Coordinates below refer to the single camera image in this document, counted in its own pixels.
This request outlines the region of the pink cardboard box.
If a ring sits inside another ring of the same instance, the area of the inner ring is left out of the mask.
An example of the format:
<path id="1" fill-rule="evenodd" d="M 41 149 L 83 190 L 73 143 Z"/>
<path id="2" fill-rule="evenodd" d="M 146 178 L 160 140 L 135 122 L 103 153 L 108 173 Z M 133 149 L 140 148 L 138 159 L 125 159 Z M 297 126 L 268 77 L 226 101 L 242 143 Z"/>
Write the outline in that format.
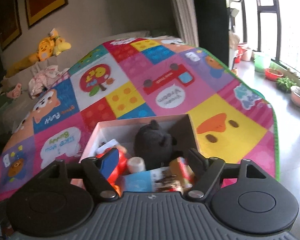
<path id="1" fill-rule="evenodd" d="M 108 181 L 118 193 L 186 193 L 194 185 L 185 154 L 198 147 L 187 114 L 100 122 L 82 158 L 100 158 L 112 148 L 119 159 Z"/>

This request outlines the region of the blue card packet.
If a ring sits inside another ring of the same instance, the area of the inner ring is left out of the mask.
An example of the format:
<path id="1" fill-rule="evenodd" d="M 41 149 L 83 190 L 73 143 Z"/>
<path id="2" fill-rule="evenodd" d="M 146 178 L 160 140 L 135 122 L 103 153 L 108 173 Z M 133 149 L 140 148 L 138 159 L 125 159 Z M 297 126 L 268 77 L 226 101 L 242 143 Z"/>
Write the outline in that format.
<path id="1" fill-rule="evenodd" d="M 122 192 L 155 192 L 161 186 L 157 181 L 170 175 L 169 167 L 161 167 L 121 176 L 117 184 Z"/>

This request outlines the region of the yellow round keychain toy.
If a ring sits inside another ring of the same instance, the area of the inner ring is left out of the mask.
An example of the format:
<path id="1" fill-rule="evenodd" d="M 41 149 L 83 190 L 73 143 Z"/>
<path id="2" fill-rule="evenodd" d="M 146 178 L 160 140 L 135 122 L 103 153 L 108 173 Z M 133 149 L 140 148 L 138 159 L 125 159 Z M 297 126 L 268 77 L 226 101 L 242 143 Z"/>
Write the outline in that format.
<path id="1" fill-rule="evenodd" d="M 194 182 L 194 172 L 183 157 L 178 157 L 169 163 L 170 172 L 180 181 L 184 189 L 192 187 Z"/>

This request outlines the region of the black plush toy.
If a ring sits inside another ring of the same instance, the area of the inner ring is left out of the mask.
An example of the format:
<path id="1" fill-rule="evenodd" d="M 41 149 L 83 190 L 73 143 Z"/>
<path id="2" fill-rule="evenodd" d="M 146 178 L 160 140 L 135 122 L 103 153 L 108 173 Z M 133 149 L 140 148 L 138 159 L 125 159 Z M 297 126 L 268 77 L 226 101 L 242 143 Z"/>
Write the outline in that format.
<path id="1" fill-rule="evenodd" d="M 152 119 L 142 126 L 134 140 L 134 155 L 145 162 L 146 170 L 163 167 L 170 162 L 177 140 Z"/>

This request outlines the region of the beige curtain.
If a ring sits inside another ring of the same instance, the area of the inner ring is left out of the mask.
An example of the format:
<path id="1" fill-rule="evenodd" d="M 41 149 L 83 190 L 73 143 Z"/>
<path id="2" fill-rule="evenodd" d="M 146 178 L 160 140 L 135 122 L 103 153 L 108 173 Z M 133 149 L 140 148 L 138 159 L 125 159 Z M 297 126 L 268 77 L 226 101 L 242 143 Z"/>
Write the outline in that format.
<path id="1" fill-rule="evenodd" d="M 194 0 L 171 0 L 179 37 L 187 44 L 199 46 Z"/>

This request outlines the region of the pink crumpled clothes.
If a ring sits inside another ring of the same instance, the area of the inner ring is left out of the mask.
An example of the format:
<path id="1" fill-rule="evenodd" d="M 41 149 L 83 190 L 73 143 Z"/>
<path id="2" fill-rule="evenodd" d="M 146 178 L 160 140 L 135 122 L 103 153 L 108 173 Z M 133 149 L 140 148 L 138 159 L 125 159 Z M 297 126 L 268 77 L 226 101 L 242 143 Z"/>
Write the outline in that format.
<path id="1" fill-rule="evenodd" d="M 32 69 L 33 77 L 28 83 L 28 91 L 30 98 L 34 99 L 43 91 L 46 91 L 57 82 L 69 69 L 65 68 L 61 72 L 58 70 L 58 65 L 50 65 L 45 69 L 40 70 L 38 67 Z"/>

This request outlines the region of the colourful cartoon play mat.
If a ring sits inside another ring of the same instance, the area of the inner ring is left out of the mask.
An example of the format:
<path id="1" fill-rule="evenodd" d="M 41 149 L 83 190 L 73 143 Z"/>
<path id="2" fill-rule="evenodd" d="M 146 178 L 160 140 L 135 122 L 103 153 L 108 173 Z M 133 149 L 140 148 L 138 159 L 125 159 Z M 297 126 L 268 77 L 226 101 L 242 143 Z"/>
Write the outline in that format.
<path id="1" fill-rule="evenodd" d="M 0 156 L 0 201 L 55 159 L 77 161 L 99 122 L 177 114 L 205 156 L 278 176 L 276 116 L 259 92 L 205 49 L 128 38 L 93 49 L 21 117 Z"/>

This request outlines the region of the yellow tiger plush toy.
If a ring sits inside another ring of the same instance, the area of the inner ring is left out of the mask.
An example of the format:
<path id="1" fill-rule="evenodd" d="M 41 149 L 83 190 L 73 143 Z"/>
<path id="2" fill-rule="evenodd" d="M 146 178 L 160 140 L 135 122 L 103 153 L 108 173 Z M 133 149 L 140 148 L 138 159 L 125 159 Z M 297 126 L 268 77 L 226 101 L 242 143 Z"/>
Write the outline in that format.
<path id="1" fill-rule="evenodd" d="M 22 60 L 12 64 L 10 68 L 8 68 L 5 79 L 10 78 L 17 74 L 18 72 L 29 68 L 34 65 L 36 62 L 47 60 L 52 56 L 58 56 L 62 52 L 69 50 L 71 48 L 71 44 L 66 42 L 64 38 L 62 38 L 58 31 L 53 28 L 48 37 L 43 38 L 39 44 L 38 49 L 35 53 L 30 54 L 23 58 Z"/>

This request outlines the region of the red basin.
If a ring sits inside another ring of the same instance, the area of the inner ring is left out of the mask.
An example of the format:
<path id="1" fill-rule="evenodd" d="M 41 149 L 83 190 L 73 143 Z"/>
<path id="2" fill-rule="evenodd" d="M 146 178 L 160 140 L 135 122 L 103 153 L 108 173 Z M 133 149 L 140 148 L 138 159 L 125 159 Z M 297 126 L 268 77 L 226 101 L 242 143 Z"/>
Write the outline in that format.
<path id="1" fill-rule="evenodd" d="M 279 70 L 276 70 L 273 68 L 266 68 L 264 70 L 264 74 L 265 74 L 266 79 L 268 79 L 270 81 L 274 81 L 274 82 L 276 82 L 277 79 L 283 77 L 283 73 L 281 73 Z"/>

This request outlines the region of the white small bottle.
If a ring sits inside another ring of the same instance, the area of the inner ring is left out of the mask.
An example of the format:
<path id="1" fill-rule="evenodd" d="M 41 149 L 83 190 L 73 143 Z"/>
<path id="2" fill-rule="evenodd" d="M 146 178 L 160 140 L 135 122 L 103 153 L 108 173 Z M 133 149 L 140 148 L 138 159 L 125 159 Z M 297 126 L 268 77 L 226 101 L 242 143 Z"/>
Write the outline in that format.
<path id="1" fill-rule="evenodd" d="M 129 158 L 127 168 L 131 174 L 146 171 L 145 162 L 141 157 Z"/>

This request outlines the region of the green potted plant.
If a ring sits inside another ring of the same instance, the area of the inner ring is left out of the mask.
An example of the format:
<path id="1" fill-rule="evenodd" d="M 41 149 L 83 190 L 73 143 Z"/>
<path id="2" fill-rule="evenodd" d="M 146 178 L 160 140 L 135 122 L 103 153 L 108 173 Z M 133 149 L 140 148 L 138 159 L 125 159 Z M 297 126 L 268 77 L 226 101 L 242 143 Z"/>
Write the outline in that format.
<path id="1" fill-rule="evenodd" d="M 296 83 L 293 80 L 291 80 L 289 77 L 281 77 L 278 78 L 276 81 L 277 89 L 284 93 L 290 93 L 292 86 L 296 86 Z"/>

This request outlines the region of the black-haired doll keychain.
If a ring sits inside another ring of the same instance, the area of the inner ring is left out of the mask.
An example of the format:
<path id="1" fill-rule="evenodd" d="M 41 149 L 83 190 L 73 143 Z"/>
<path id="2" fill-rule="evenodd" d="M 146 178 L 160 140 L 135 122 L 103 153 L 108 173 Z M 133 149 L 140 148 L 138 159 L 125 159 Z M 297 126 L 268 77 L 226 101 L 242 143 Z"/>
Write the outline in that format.
<path id="1" fill-rule="evenodd" d="M 155 181 L 156 192 L 180 192 L 184 193 L 181 182 L 177 179 L 176 175 L 166 175 L 161 179 Z"/>

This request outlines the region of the red doll keychain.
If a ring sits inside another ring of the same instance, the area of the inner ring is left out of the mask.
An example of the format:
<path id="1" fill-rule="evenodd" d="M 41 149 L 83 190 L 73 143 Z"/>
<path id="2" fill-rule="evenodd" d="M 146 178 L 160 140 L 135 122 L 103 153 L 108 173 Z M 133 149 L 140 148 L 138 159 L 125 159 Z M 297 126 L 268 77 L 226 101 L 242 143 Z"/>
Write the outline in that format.
<path id="1" fill-rule="evenodd" d="M 95 155 L 99 171 L 113 187 L 117 178 L 127 169 L 126 153 L 126 148 L 117 144 Z"/>

